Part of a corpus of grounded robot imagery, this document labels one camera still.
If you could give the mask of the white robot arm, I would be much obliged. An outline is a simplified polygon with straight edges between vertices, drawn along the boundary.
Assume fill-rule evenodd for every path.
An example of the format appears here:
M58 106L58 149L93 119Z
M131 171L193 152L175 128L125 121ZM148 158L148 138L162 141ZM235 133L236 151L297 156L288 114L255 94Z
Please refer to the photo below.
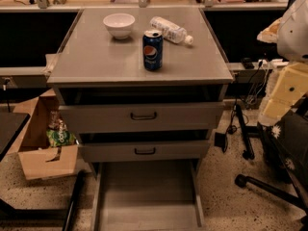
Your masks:
M268 78L258 121L272 126L308 92L308 0L294 0L277 25L278 54L289 63Z

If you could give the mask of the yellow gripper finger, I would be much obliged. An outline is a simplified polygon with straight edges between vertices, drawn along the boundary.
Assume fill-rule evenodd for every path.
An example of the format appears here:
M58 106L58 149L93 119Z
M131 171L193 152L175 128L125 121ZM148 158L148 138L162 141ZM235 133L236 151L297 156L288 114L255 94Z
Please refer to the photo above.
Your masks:
M308 64L293 62L275 69L269 75L258 121L262 125L274 125L307 92Z

